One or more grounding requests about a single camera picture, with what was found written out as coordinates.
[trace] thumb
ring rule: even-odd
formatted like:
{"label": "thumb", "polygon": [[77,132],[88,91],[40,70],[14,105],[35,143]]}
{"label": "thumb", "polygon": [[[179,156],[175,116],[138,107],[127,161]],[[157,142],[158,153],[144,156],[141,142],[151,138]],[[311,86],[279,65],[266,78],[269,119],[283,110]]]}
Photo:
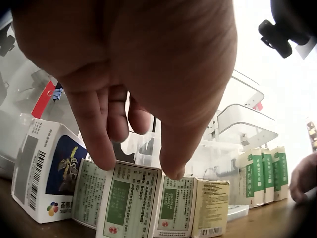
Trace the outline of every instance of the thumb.
{"label": "thumb", "polygon": [[164,173],[171,179],[180,180],[185,165],[194,154],[207,124],[195,127],[173,127],[162,122],[162,148],[160,162]]}

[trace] human hand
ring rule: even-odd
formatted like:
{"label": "human hand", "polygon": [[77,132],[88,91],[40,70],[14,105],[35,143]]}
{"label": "human hand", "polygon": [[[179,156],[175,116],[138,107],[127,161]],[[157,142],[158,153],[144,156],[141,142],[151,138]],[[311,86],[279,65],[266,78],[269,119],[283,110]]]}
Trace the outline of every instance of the human hand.
{"label": "human hand", "polygon": [[305,157],[292,172],[289,191],[293,200],[302,203],[307,199],[305,192],[316,187],[316,152]]}
{"label": "human hand", "polygon": [[162,122],[160,162],[180,179],[236,58],[232,0],[30,1],[13,10],[20,49],[64,87],[87,149],[114,166],[111,141]]}

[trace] wooden countertop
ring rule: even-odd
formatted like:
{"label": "wooden countertop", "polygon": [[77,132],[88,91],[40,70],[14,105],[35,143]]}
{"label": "wooden countertop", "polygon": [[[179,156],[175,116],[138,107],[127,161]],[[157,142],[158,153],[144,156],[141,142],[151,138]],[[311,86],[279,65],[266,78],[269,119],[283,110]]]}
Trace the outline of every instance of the wooden countertop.
{"label": "wooden countertop", "polygon": [[[18,237],[95,237],[94,230],[73,220],[38,224],[12,199],[10,190],[11,182],[0,179],[0,216]],[[291,198],[254,208],[249,210],[248,216],[227,223],[223,237],[284,237],[303,219],[307,210],[305,205],[295,206]]]}

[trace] product label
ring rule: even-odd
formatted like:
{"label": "product label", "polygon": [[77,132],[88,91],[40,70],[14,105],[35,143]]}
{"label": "product label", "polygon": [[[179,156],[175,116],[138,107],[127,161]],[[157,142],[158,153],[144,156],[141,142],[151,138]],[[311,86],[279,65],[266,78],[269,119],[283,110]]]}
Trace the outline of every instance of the product label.
{"label": "product label", "polygon": [[287,176],[287,163],[286,163],[286,155],[285,153],[279,153],[280,164],[281,164],[281,186],[286,185],[288,183]]}
{"label": "product label", "polygon": [[228,182],[198,181],[194,236],[212,237],[225,229],[228,215]]}
{"label": "product label", "polygon": [[246,171],[246,197],[254,197],[254,188],[253,188],[253,164],[249,164],[245,167]]}
{"label": "product label", "polygon": [[67,135],[61,136],[53,155],[45,193],[74,195],[79,165],[86,155],[84,147]]}
{"label": "product label", "polygon": [[103,235],[111,238],[147,237],[158,171],[116,164]]}
{"label": "product label", "polygon": [[254,192],[264,189],[262,156],[249,155],[248,161],[251,161],[249,158],[252,158],[252,164],[245,167],[246,197],[254,197]]}
{"label": "product label", "polygon": [[180,181],[165,176],[158,230],[188,230],[194,196],[194,178]]}
{"label": "product label", "polygon": [[253,158],[253,186],[254,191],[261,191],[264,189],[263,184],[263,164],[262,164],[262,156],[260,155],[252,155]]}
{"label": "product label", "polygon": [[273,174],[274,174],[274,192],[281,190],[280,176],[281,168],[279,161],[273,162]]}
{"label": "product label", "polygon": [[264,181],[264,192],[267,188],[273,187],[273,165],[272,156],[270,154],[262,153],[262,163],[263,163],[263,181]]}
{"label": "product label", "polygon": [[93,162],[83,160],[82,163],[73,218],[96,227],[106,172]]}

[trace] cardboard box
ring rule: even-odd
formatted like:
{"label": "cardboard box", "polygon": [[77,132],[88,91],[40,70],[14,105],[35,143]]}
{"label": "cardboard box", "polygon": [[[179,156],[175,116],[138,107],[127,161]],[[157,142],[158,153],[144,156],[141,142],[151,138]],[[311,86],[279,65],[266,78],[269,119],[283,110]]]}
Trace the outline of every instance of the cardboard box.
{"label": "cardboard box", "polygon": [[117,161],[106,177],[96,238],[152,238],[162,170]]}
{"label": "cardboard box", "polygon": [[228,181],[197,180],[193,238],[207,238],[226,232],[229,200]]}
{"label": "cardboard box", "polygon": [[82,160],[73,197],[72,219],[84,226],[97,229],[106,171],[91,160]]}
{"label": "cardboard box", "polygon": [[288,176],[287,162],[284,147],[276,147],[271,150],[274,174],[274,201],[287,198]]}
{"label": "cardboard box", "polygon": [[263,161],[264,203],[274,200],[274,175],[272,155],[269,149],[261,149]]}
{"label": "cardboard box", "polygon": [[38,223],[71,218],[83,141],[63,124],[34,119],[14,168],[11,195]]}
{"label": "cardboard box", "polygon": [[263,205],[264,181],[261,149],[250,149],[236,161],[239,173],[232,179],[231,205]]}
{"label": "cardboard box", "polygon": [[163,175],[154,237],[190,237],[194,221],[197,179],[172,180]]}

